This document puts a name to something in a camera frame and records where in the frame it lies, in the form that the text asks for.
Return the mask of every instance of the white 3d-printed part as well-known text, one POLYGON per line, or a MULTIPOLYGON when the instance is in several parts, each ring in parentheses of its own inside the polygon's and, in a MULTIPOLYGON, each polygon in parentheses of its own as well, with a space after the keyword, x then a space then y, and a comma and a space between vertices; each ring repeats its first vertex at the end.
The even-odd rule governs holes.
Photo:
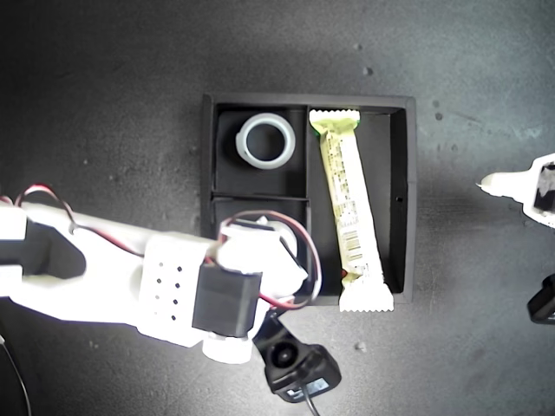
MULTIPOLYGON (((21 208, 0 204, 0 240, 24 240, 27 215, 21 208)), ((20 284, 23 268, 19 265, 0 266, 0 296, 9 296, 20 284)))
POLYGON ((534 221, 555 228, 555 213, 542 211, 534 206, 539 177, 545 166, 555 165, 555 153, 547 154, 532 162, 523 172, 497 172, 487 175, 478 185, 494 197, 509 197, 522 204, 522 211, 534 221))
POLYGON ((206 337, 193 328, 199 268, 209 243, 180 235, 158 235, 148 240, 140 284, 140 319, 144 335, 192 347, 206 337))

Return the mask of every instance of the yellow wrapper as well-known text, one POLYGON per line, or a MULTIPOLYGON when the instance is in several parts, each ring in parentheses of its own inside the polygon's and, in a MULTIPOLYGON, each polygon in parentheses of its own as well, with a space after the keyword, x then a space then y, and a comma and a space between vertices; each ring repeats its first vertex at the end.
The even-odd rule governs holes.
POLYGON ((320 135, 323 167, 330 189, 343 269, 341 311, 393 310, 393 296, 383 282, 374 220, 355 128, 355 110, 310 111, 310 124, 320 135))

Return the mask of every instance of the barcode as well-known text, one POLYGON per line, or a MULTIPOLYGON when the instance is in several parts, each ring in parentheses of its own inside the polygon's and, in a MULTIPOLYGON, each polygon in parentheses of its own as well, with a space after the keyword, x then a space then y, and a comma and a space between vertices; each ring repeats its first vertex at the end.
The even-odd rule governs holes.
POLYGON ((358 231, 348 231, 342 235, 343 248, 347 251, 349 261, 359 260, 362 258, 361 240, 358 237, 358 231))

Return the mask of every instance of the electrical cable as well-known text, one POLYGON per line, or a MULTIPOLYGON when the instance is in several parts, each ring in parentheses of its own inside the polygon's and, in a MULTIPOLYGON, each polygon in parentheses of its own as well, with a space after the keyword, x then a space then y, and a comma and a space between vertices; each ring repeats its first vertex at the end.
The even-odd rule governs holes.
POLYGON ((306 404, 309 406, 309 409, 312 412, 312 416, 320 416, 320 413, 316 409, 316 406, 314 406, 314 402, 310 398, 309 389, 305 385, 303 385, 301 387, 301 390, 303 390, 304 400, 306 401, 306 404))
POLYGON ((29 188, 27 188, 25 191, 23 191, 21 194, 19 194, 19 196, 16 198, 16 202, 14 203, 14 205, 20 207, 22 205, 23 200, 25 199, 25 197, 27 197, 31 193, 35 193, 35 192, 47 193, 48 195, 50 195, 51 198, 53 198, 56 202, 58 202, 58 204, 60 204, 60 206, 63 208, 63 210, 66 211, 66 214, 68 214, 69 221, 71 221, 71 225, 69 226, 69 234, 73 235, 75 230, 78 230, 78 229, 87 230, 87 231, 93 232, 98 237, 101 237, 104 240, 108 241, 109 243, 111 243, 112 245, 114 245, 115 247, 117 247, 120 250, 123 250, 123 251, 125 251, 129 254, 132 254, 134 256, 137 256, 137 257, 144 257, 144 254, 141 254, 141 253, 127 247, 127 245, 125 245, 124 243, 122 243, 118 239, 110 236, 105 231, 98 230, 94 227, 89 227, 87 225, 78 224, 75 221, 75 217, 74 217, 75 214, 73 213, 73 210, 71 209, 71 206, 69 206, 69 204, 66 201, 61 199, 54 192, 54 190, 52 190, 52 188, 50 188, 47 185, 44 185, 44 184, 31 185, 29 188))
POLYGON ((10 204, 10 205, 14 204, 14 202, 9 197, 6 197, 5 195, 0 197, 0 201, 5 202, 6 204, 10 204))
POLYGON ((8 358, 10 359, 11 366, 14 368, 14 371, 16 372, 17 378, 19 379, 19 384, 21 384, 21 389, 23 390, 23 396, 25 397, 25 404, 27 406, 27 416, 32 416, 32 414, 31 414, 31 403, 29 401, 29 395, 27 394, 27 388, 25 388, 25 383, 23 382, 23 378, 19 374, 19 370, 17 369, 16 363, 14 362, 13 358, 11 358, 10 351, 6 347, 6 344, 4 343, 4 340, 3 340, 2 336, 0 336, 0 345, 2 345, 3 350, 8 355, 8 358))
POLYGON ((320 264, 320 257, 318 256, 316 246, 314 245, 314 241, 312 241, 309 232, 296 219, 284 215, 281 212, 269 210, 242 211, 222 221, 219 227, 218 241, 220 241, 221 243, 225 241, 225 236, 223 235, 222 231, 227 225, 231 224, 237 219, 241 219, 247 216, 265 216, 289 225, 293 232, 295 232, 295 234, 298 235, 306 244, 312 260, 311 265, 313 270, 311 273, 309 273, 309 279, 312 283, 312 292, 310 294, 310 297, 308 297, 304 302, 280 302, 262 293, 259 295, 260 298, 268 302, 270 305, 281 309, 301 309, 307 306, 309 303, 313 302, 320 294, 320 289, 322 288, 322 265, 320 264))

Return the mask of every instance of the black tray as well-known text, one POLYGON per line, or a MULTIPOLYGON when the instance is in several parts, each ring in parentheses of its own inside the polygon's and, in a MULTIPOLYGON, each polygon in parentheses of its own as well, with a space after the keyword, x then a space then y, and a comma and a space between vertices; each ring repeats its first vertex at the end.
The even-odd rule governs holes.
POLYGON ((205 94, 201 162, 201 234, 251 209, 280 211, 302 222, 317 246, 323 287, 316 305, 338 304, 341 262, 330 194, 311 109, 356 109, 356 139, 375 222, 385 281, 395 302, 411 302, 415 266, 416 119, 408 97, 297 94, 205 94), (297 145, 284 166, 262 171, 235 150, 235 135, 251 116, 276 113, 295 131, 297 145))

